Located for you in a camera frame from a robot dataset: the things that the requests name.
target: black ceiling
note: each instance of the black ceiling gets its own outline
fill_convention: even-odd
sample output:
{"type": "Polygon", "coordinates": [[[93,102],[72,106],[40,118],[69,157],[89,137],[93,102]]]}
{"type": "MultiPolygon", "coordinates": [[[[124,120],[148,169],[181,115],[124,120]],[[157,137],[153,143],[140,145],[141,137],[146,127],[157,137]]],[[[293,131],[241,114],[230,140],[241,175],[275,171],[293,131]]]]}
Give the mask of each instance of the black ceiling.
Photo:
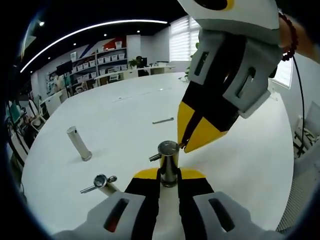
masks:
{"type": "MultiPolygon", "coordinates": [[[[25,50],[21,67],[52,42],[76,30],[114,20],[147,19],[173,22],[186,15],[177,0],[53,0],[35,17],[36,39],[25,50]]],[[[152,36],[168,24],[123,23],[92,28],[49,48],[25,70],[36,71],[52,59],[80,46],[103,39],[137,34],[152,36]]]]}

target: desk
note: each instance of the desk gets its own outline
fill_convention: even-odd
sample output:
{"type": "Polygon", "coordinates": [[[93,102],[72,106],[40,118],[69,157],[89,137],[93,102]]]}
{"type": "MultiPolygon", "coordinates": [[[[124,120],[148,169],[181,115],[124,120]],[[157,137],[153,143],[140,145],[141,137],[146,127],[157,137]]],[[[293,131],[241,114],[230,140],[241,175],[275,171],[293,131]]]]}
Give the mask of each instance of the desk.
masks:
{"type": "Polygon", "coordinates": [[[175,66],[147,66],[144,68],[136,68],[136,69],[128,69],[123,71],[116,71],[116,72],[110,72],[104,75],[97,76],[95,80],[98,81],[98,86],[101,86],[100,79],[110,77],[112,75],[120,75],[121,80],[127,80],[132,78],[138,77],[138,71],[139,70],[145,70],[148,71],[149,75],[156,75],[156,74],[166,74],[166,73],[172,73],[174,71],[175,66]]]}
{"type": "MultiPolygon", "coordinates": [[[[45,123],[28,154],[22,182],[28,206],[54,234],[82,224],[106,196],[80,194],[97,174],[116,175],[124,191],[135,173],[159,167],[149,157],[164,140],[177,140],[177,112],[188,86],[183,72],[119,81],[68,98],[45,123]],[[152,122],[174,117],[161,124],[152,122]],[[76,126],[92,152],[83,162],[66,131],[76,126]]],[[[247,208],[254,223],[275,230],[291,189],[294,152],[291,128],[281,96],[271,97],[248,119],[239,117],[228,134],[188,154],[179,166],[206,175],[213,190],[223,191],[247,208]]],[[[177,187],[161,188],[153,237],[183,239],[177,187]],[[161,211],[168,202],[172,209],[161,211]]]]}
{"type": "Polygon", "coordinates": [[[51,116],[67,98],[67,90],[64,88],[41,101],[40,105],[45,103],[48,113],[51,116]]]}

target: window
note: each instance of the window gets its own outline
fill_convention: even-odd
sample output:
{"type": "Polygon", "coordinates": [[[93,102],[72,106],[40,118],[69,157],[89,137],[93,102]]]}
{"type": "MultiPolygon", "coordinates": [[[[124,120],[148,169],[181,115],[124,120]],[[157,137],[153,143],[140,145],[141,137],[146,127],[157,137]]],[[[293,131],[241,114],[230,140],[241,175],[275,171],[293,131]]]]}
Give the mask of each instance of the window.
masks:
{"type": "Polygon", "coordinates": [[[190,16],[182,17],[171,23],[170,61],[191,61],[190,55],[197,50],[199,29],[199,24],[190,16]]]}
{"type": "MultiPolygon", "coordinates": [[[[169,37],[170,61],[191,61],[190,55],[197,50],[199,42],[199,24],[190,16],[185,16],[171,23],[169,37]]],[[[280,61],[272,81],[290,89],[293,61],[280,61]]]]}
{"type": "Polygon", "coordinates": [[[293,61],[290,58],[289,61],[280,61],[278,64],[278,69],[272,81],[280,84],[281,86],[290,89],[291,79],[292,79],[292,68],[293,61]]]}

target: ceiling light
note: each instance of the ceiling light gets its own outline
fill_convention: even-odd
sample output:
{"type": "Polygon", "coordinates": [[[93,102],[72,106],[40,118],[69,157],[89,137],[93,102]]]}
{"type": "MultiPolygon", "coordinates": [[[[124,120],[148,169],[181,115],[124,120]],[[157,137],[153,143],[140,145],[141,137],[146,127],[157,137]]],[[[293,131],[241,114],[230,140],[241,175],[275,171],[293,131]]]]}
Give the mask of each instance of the ceiling light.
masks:
{"type": "Polygon", "coordinates": [[[143,20],[143,19],[132,19],[132,20],[117,20],[117,21],[107,21],[107,22],[103,22],[103,23],[99,23],[96,25],[92,25],[92,26],[87,26],[85,28],[79,29],[77,31],[74,31],[72,33],[69,33],[68,35],[65,35],[61,38],[59,38],[58,40],[54,41],[53,43],[51,43],[50,45],[46,46],[44,49],[42,49],[40,52],[38,52],[33,58],[31,58],[31,60],[24,65],[24,67],[21,69],[20,73],[22,73],[37,57],[39,57],[41,54],[43,54],[46,50],[48,50],[49,48],[51,48],[53,45],[61,42],[62,40],[71,37],[72,35],[81,33],[85,30],[89,30],[89,29],[93,29],[93,28],[97,28],[97,27],[101,27],[101,26],[105,26],[105,25],[112,25],[112,24],[124,24],[124,23],[156,23],[156,24],[167,24],[167,21],[158,21],[158,20],[143,20]]]}

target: office shelf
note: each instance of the office shelf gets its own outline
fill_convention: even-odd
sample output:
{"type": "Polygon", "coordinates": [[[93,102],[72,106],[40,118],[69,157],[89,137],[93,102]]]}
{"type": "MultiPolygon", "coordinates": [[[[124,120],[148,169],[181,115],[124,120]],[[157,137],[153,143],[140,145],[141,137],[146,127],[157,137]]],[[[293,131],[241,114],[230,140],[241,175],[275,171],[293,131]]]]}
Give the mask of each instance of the office shelf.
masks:
{"type": "Polygon", "coordinates": [[[106,54],[106,53],[110,53],[110,52],[114,52],[114,51],[125,50],[125,49],[127,49],[127,48],[126,47],[122,47],[122,48],[111,49],[111,50],[108,50],[108,51],[98,52],[97,55],[106,54]]]}
{"type": "Polygon", "coordinates": [[[127,58],[119,59],[119,60],[115,60],[115,61],[108,61],[108,62],[100,63],[100,64],[98,64],[98,66],[106,65],[106,64],[112,64],[112,63],[116,63],[116,62],[120,62],[120,61],[125,61],[125,60],[127,60],[127,58]]]}
{"type": "MultiPolygon", "coordinates": [[[[95,62],[95,65],[94,66],[90,66],[90,67],[87,67],[85,69],[82,69],[80,71],[76,71],[76,72],[73,72],[73,73],[70,73],[68,76],[71,78],[71,82],[74,82],[74,84],[71,84],[69,85],[70,87],[74,87],[74,86],[79,86],[81,83],[78,83],[76,81],[76,77],[81,76],[81,75],[84,75],[84,74],[88,74],[88,73],[92,73],[92,72],[96,72],[96,75],[99,76],[99,68],[100,66],[106,66],[106,67],[113,67],[114,65],[113,64],[119,64],[119,65],[124,65],[124,64],[127,64],[127,58],[124,58],[124,59],[119,59],[119,60],[116,60],[116,61],[109,61],[109,62],[104,62],[104,63],[100,63],[98,64],[98,58],[102,58],[104,57],[104,54],[107,54],[107,53],[112,53],[112,52],[117,52],[117,51],[121,51],[121,53],[125,53],[127,55],[127,47],[122,47],[122,48],[115,48],[115,49],[110,49],[110,50],[107,50],[107,51],[103,51],[103,52],[98,52],[98,51],[95,51],[94,54],[91,54],[89,56],[84,56],[82,58],[79,58],[75,61],[72,62],[72,66],[73,67],[76,67],[78,64],[81,64],[82,62],[79,62],[81,60],[89,60],[89,58],[93,58],[94,57],[94,62],[95,62]]],[[[94,80],[94,78],[90,78],[88,80],[85,80],[84,83],[85,85],[88,87],[88,84],[87,82],[88,81],[92,81],[94,80]]]]}
{"type": "Polygon", "coordinates": [[[84,69],[82,69],[82,70],[80,70],[80,71],[76,71],[76,72],[71,73],[69,76],[72,76],[72,75],[74,75],[74,74],[79,74],[79,73],[85,72],[86,70],[93,69],[93,68],[95,68],[95,67],[96,67],[96,65],[90,66],[90,67],[87,67],[87,68],[84,68],[84,69]]]}
{"type": "Polygon", "coordinates": [[[84,60],[84,59],[87,59],[87,58],[90,58],[90,57],[94,57],[95,55],[96,55],[96,53],[91,54],[91,55],[89,55],[89,56],[84,56],[84,57],[82,57],[82,58],[79,58],[79,59],[73,61],[72,63],[74,64],[74,63],[76,63],[76,62],[78,62],[78,61],[81,61],[81,60],[84,60]]]}

